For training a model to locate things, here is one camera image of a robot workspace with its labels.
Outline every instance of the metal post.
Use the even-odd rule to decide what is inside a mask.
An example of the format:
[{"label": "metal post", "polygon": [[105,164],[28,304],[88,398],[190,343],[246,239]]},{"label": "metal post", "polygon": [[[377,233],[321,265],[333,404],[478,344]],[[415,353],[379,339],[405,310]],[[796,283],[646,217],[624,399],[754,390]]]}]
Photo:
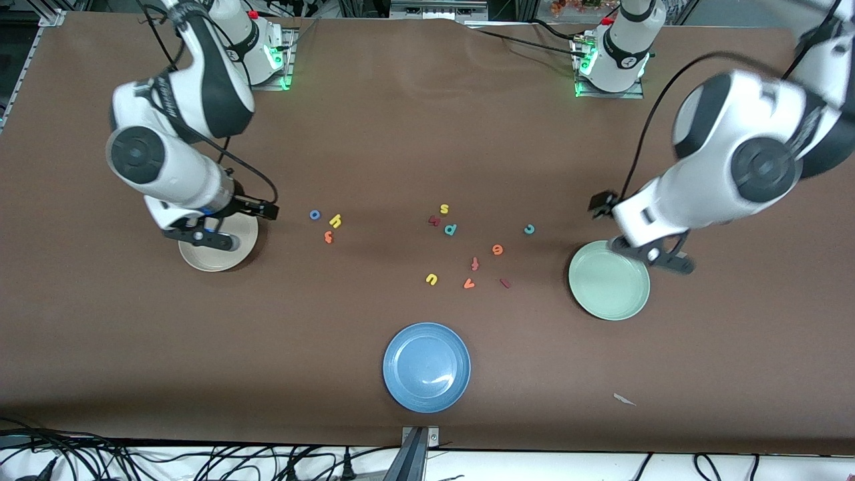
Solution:
[{"label": "metal post", "polygon": [[428,428],[410,430],[383,481],[422,481],[428,462]]}]

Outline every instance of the white plate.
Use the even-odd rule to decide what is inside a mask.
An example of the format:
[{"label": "white plate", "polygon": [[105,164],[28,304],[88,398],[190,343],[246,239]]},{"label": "white plate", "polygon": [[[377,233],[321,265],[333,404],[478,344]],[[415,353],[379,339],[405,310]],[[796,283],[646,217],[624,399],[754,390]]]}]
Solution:
[{"label": "white plate", "polygon": [[[213,229],[215,219],[205,219],[205,228]],[[258,219],[246,214],[235,214],[226,217],[220,226],[220,232],[230,234],[239,239],[238,248],[234,251],[221,251],[210,247],[196,247],[187,242],[179,242],[178,250],[181,257],[196,269],[205,272],[220,272],[232,269],[240,264],[252,252],[252,247],[258,240]]]}]

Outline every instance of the plate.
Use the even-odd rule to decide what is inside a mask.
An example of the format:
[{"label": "plate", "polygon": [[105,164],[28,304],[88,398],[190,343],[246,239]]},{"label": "plate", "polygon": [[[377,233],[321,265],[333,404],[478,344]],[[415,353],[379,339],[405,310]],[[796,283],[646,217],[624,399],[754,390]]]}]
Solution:
[{"label": "plate", "polygon": [[392,339],[383,359],[383,379],[401,406],[438,413],[463,395],[469,384],[469,350],[442,324],[419,323]]},{"label": "plate", "polygon": [[[216,220],[205,219],[205,228],[213,229]],[[234,214],[226,217],[220,226],[220,232],[238,238],[238,248],[234,251],[221,251],[210,247],[196,247],[187,242],[179,242],[181,257],[196,269],[205,272],[219,272],[240,264],[252,252],[258,240],[258,218],[246,214]]]},{"label": "plate", "polygon": [[650,296],[650,275],[645,265],[612,252],[606,240],[579,249],[570,261],[568,280],[579,304],[607,321],[638,314]]}]

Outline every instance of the brown table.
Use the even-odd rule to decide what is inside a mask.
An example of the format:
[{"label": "brown table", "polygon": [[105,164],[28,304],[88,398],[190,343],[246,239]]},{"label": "brown table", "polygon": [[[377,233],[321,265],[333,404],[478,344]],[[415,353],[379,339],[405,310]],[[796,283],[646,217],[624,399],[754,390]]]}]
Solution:
[{"label": "brown table", "polygon": [[[561,54],[450,21],[320,21],[293,89],[257,93],[232,142],[279,185],[280,219],[254,262],[205,274],[104,160],[112,89],[165,65],[137,20],[49,29],[0,137],[4,413],[105,436],[382,445],[439,425],[466,448],[852,453],[855,163],[692,235],[697,271],[653,271],[631,320],[591,317],[565,281],[576,248],[616,234],[587,201],[621,186],[665,81],[710,50],[783,68],[789,33],[665,28],[647,98],[612,101],[574,98]],[[728,65],[675,86],[634,187],[673,162],[683,97]],[[426,222],[440,204],[453,237]],[[344,218],[333,245],[313,209]],[[473,360],[464,397],[434,415],[400,407],[380,373],[421,321]]]}]

